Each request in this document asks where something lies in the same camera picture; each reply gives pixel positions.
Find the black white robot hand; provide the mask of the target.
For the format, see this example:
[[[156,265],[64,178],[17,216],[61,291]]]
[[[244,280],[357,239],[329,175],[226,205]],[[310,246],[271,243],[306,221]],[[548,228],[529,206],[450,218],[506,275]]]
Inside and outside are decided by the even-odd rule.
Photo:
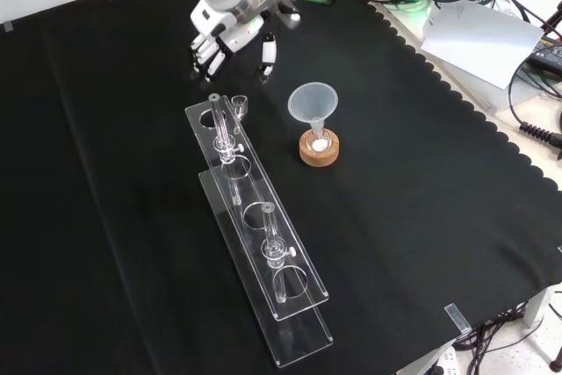
[[[206,0],[199,0],[191,13],[198,32],[190,44],[194,76],[205,83],[214,82],[227,60],[263,33],[266,19],[276,8],[277,0],[259,0],[255,9],[246,10],[249,21],[242,23],[242,15],[216,11]]]

